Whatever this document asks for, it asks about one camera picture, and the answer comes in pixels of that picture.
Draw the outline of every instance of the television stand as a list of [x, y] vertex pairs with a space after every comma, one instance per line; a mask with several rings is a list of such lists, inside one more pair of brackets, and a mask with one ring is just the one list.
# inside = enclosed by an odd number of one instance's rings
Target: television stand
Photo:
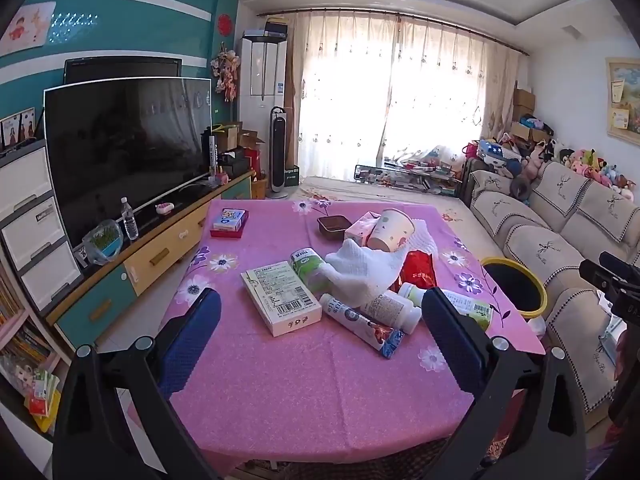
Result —
[[209, 202], [220, 198], [250, 199], [249, 171], [228, 184], [187, 186], [162, 199], [175, 205], [160, 216], [151, 205], [138, 213], [140, 236], [125, 240], [113, 262], [82, 269], [82, 282], [46, 313], [74, 350], [94, 344], [116, 318], [126, 311], [155, 280], [199, 243]]

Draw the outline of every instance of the teal wall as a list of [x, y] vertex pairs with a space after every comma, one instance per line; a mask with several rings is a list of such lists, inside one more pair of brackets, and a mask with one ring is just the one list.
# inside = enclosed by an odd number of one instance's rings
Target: teal wall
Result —
[[[50, 1], [56, 2], [56, 9], [47, 43], [0, 57], [0, 74], [18, 62], [22, 62], [20, 69], [33, 72], [36, 58], [55, 54], [68, 54], [65, 58], [71, 59], [78, 57], [75, 52], [81, 51], [143, 50], [204, 59], [206, 66], [190, 66], [183, 62], [182, 75], [210, 77], [208, 63], [212, 53], [217, 54], [222, 41], [216, 26], [217, 17], [226, 13], [235, 23], [238, 8], [238, 0], [175, 0], [210, 12], [212, 19], [209, 21], [136, 0], [27, 0], [25, 3]], [[70, 26], [68, 20], [73, 15], [76, 16], [72, 21], [74, 25]], [[36, 71], [38, 73], [0, 85], [0, 118], [32, 106], [36, 107], [36, 115], [39, 114], [42, 91], [62, 84], [61, 68], [42, 72], [40, 67]], [[230, 108], [220, 95], [214, 95], [213, 105], [214, 122], [230, 119]]]

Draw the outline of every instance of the hanging doll decoration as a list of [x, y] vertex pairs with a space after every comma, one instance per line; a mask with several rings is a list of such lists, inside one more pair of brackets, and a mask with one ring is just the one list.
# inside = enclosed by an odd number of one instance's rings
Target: hanging doll decoration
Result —
[[233, 101], [238, 95], [238, 67], [240, 57], [233, 50], [227, 50], [223, 43], [216, 59], [211, 60], [211, 73], [218, 78], [216, 92], [225, 94], [225, 102]]

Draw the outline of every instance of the tower fan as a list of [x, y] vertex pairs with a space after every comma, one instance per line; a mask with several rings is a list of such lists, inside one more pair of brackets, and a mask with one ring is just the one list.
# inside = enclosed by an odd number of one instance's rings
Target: tower fan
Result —
[[286, 112], [279, 106], [271, 109], [269, 117], [269, 138], [271, 139], [269, 160], [269, 198], [284, 198], [284, 158], [287, 137]]

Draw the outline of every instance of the red snack bag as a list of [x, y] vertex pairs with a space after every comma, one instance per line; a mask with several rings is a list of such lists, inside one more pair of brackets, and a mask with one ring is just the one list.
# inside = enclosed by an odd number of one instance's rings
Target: red snack bag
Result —
[[433, 270], [433, 258], [430, 254], [422, 251], [409, 251], [400, 270], [400, 276], [389, 289], [398, 292], [403, 283], [413, 283], [424, 289], [438, 286], [436, 273]]

